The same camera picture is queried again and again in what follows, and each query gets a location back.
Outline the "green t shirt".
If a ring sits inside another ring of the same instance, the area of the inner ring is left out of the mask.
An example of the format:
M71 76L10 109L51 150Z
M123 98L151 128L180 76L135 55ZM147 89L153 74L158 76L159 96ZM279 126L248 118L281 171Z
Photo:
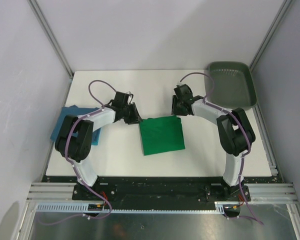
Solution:
M186 148L182 120L175 115L144 119L139 130L145 156Z

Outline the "blue t shirt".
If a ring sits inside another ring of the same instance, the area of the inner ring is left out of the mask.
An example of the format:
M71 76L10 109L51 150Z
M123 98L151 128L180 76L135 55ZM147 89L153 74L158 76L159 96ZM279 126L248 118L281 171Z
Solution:
M50 136L50 139L55 142L57 140L59 131L61 129L62 123L64 121L64 118L66 115L85 115L90 112L96 111L98 108L89 108L89 107L78 107L76 105L71 105L69 107L62 107L61 112L59 114L59 117L57 119L56 125L52 131L52 134ZM97 129L92 134L92 146L97 146L99 144L99 137L100 137L101 129Z

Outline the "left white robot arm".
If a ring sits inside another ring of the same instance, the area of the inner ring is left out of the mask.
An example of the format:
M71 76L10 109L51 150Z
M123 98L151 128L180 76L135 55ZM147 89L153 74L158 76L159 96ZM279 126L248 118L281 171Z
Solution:
M120 120L128 125L142 122L133 97L131 92L118 91L114 99L100 109L83 115L67 114L63 119L55 149L71 164L78 182L84 185L83 194L90 200L97 199L101 193L95 184L98 175L90 157L93 132Z

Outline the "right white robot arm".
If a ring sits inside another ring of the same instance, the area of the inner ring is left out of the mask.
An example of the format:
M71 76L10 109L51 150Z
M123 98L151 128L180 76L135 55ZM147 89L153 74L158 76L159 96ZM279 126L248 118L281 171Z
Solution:
M202 96L193 96L187 84L178 84L172 96L172 114L203 119L217 128L219 142L225 151L225 170L222 176L221 196L232 201L243 187L245 157L256 140L255 132L242 108L223 108Z

